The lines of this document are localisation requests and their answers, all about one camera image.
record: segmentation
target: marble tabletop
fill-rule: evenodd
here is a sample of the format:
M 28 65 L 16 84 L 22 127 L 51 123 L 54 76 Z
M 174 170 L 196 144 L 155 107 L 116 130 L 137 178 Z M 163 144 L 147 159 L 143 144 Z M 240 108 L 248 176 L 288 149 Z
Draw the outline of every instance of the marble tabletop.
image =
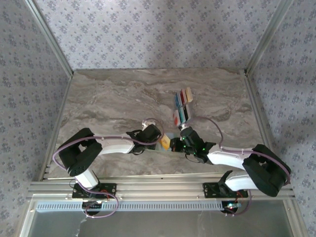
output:
M 190 87 L 193 114 L 214 119 L 224 133 L 224 146 L 254 147 L 262 143 L 242 77 L 218 68 L 85 70 L 74 73 L 63 112 L 56 148 L 84 127 L 103 135 L 118 135 L 142 128 L 155 117 L 166 132 L 179 133 L 173 124 L 174 94 Z M 209 121 L 191 126 L 204 141 L 218 142 L 219 132 Z M 98 177 L 225 172 L 224 165 L 193 163 L 184 154 L 145 151 L 101 155 L 91 165 Z M 52 163 L 49 178 L 68 177 Z

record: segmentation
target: floral wallpaper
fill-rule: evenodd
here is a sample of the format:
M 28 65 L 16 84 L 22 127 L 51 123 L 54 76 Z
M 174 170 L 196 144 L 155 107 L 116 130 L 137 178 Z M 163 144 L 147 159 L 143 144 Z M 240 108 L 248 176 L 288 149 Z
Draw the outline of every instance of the floral wallpaper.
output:
M 279 0 L 37 0 L 73 70 L 245 68 Z
M 0 1 L 0 236 L 12 236 L 37 177 L 67 76 L 22 0 Z
M 310 236 L 316 237 L 316 2 L 295 0 L 252 76 Z

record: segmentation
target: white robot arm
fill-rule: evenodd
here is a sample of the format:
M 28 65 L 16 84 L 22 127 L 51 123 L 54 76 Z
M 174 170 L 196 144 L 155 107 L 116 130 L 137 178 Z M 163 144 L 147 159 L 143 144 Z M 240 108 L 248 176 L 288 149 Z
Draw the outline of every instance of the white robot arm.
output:
M 65 142 L 62 146 L 79 138 L 95 136 L 90 129 L 84 128 Z M 98 155 L 110 153 L 138 154 L 146 149 L 154 149 L 155 145 L 140 145 L 134 140 L 143 143 L 152 143 L 161 136 L 154 124 L 146 125 L 143 130 L 127 132 L 107 139 L 92 139 L 74 144 L 59 153 L 61 161 L 70 176 L 75 177 L 85 188 L 93 190 L 99 180 L 89 166 Z M 275 197 L 287 181 L 287 175 L 273 162 L 263 157 L 246 154 L 247 151 L 257 151 L 272 156 L 282 162 L 264 145 L 257 145 L 253 149 L 240 149 L 240 154 L 226 152 L 216 143 L 204 142 L 191 128 L 182 129 L 180 138 L 171 139 L 170 147 L 174 152 L 194 155 L 200 163 L 224 164 L 241 169 L 241 171 L 228 171 L 218 182 L 219 191 L 223 195 L 246 189 L 259 189 L 263 193 Z M 288 172 L 291 170 L 282 162 Z

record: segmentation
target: purple cable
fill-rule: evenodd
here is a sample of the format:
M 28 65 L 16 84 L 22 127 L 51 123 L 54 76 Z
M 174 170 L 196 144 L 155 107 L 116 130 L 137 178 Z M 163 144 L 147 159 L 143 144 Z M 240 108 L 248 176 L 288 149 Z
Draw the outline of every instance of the purple cable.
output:
M 255 151 L 238 151 L 238 150 L 227 150 L 227 149 L 224 149 L 222 148 L 222 143 L 224 141 L 224 136 L 223 136 L 223 133 L 222 133 L 222 130 L 220 129 L 220 127 L 217 125 L 216 122 L 214 122 L 212 119 L 210 118 L 207 118 L 207 117 L 202 117 L 202 116 L 197 116 L 196 118 L 198 119 L 206 119 L 206 120 L 209 120 L 210 122 L 212 122 L 218 129 L 219 133 L 221 134 L 221 141 L 218 143 L 220 149 L 224 152 L 229 152 L 229 153 L 233 153 L 233 154 L 256 154 L 258 156 L 262 156 L 262 157 L 265 157 L 269 160 L 271 160 L 272 162 L 274 162 L 275 164 L 277 164 L 285 173 L 286 173 L 286 176 L 287 176 L 287 180 L 285 182 L 284 185 L 287 185 L 290 183 L 291 181 L 291 176 L 290 176 L 290 173 L 288 172 L 288 170 L 284 167 L 283 164 L 281 164 L 278 160 L 274 159 L 273 157 L 271 156 L 268 156 L 266 154 L 263 154 L 263 153 L 260 153 L 260 152 L 255 152 Z
M 58 153 L 60 153 L 62 150 L 66 149 L 66 148 L 68 148 L 68 147 L 70 147 L 70 146 L 72 146 L 72 145 L 74 145 L 74 144 L 76 144 L 76 143 L 79 143 L 79 142 L 82 142 L 82 141 L 87 141 L 87 140 L 92 140 L 92 139 L 99 139 L 99 140 L 103 140 L 103 139 L 121 139 L 121 140 L 128 140 L 128 141 L 136 142 L 136 143 L 141 144 L 141 145 L 147 145 L 147 146 L 154 145 L 154 144 L 158 143 L 158 142 L 162 139 L 162 137 L 163 137 L 163 135 L 164 135 L 164 129 L 163 129 L 162 124 L 161 124 L 157 119 L 155 119 L 155 118 L 147 118 L 147 119 L 145 119 L 144 121 L 149 121 L 149 120 L 154 120 L 154 121 L 156 121 L 156 122 L 160 125 L 160 127 L 161 127 L 161 129 L 162 129 L 161 136 L 160 136 L 156 141 L 154 141 L 154 142 L 149 142 L 149 143 L 140 142 L 140 141 L 137 141 L 137 140 L 132 139 L 132 138 L 129 138 L 129 137 L 121 137 L 121 136 L 105 136 L 105 137 L 102 137 L 102 136 L 91 136 L 91 137 L 84 137 L 84 138 L 80 138 L 80 139 L 74 140 L 74 141 L 72 141 L 72 142 L 70 142 L 70 143 L 68 143 L 68 144 L 66 144 L 66 145 L 64 145 L 64 146 L 62 146 L 62 147 L 60 147 L 57 151 L 54 152 L 54 154 L 53 154 L 53 156 L 52 156 L 52 159 L 53 159 L 53 161 L 54 161 L 60 168 L 62 168 L 63 170 L 67 171 L 66 168 L 65 168 L 61 163 L 59 163 L 59 162 L 57 161 L 56 156 L 58 155 Z M 82 189 L 85 190 L 86 192 L 92 193 L 92 194 L 109 195 L 109 196 L 113 197 L 113 198 L 116 200 L 116 202 L 117 202 L 115 209 L 114 209 L 110 214 L 107 214 L 107 215 L 104 215 L 104 216 L 91 216 L 91 215 L 89 215 L 89 214 L 87 213 L 87 211 L 88 211 L 88 209 L 89 209 L 90 206 L 88 206 L 88 207 L 85 209 L 85 214 L 86 214 L 87 217 L 91 217 L 91 218 L 103 218 L 103 217 L 111 216 L 111 215 L 113 215 L 113 214 L 117 211 L 117 209 L 118 209 L 118 207 L 119 207 L 119 200 L 118 200 L 118 198 L 117 198 L 116 196 L 114 196 L 113 194 L 108 193 L 108 192 L 98 192 L 98 191 L 89 190 L 89 189 L 85 188 L 78 180 L 77 180 L 77 182 L 78 182 L 78 184 L 80 185 L 80 187 L 82 187 Z
M 117 198 L 116 196 L 114 196 L 113 194 L 108 193 L 108 192 L 99 192 L 99 191 L 92 191 L 92 190 L 89 190 L 89 189 L 87 189 L 86 187 L 84 187 L 79 181 L 78 181 L 78 184 L 80 185 L 80 187 L 81 187 L 83 190 L 85 190 L 85 191 L 88 192 L 88 193 L 91 193 L 91 194 L 109 195 L 109 196 L 113 197 L 113 198 L 115 199 L 115 201 L 117 202 L 117 204 L 116 204 L 114 210 L 113 210 L 111 213 L 109 213 L 109 214 L 107 214 L 107 215 L 103 215 L 103 216 L 91 216 L 91 215 L 89 215 L 89 214 L 88 214 L 88 209 L 90 208 L 90 205 L 89 205 L 89 206 L 87 206 L 87 208 L 85 209 L 85 215 L 86 215 L 87 217 L 91 217 L 91 218 L 103 218 L 103 217 L 112 216 L 112 215 L 117 211 L 117 209 L 118 209 L 118 207 L 119 207 L 119 200 L 118 200 L 118 198 Z

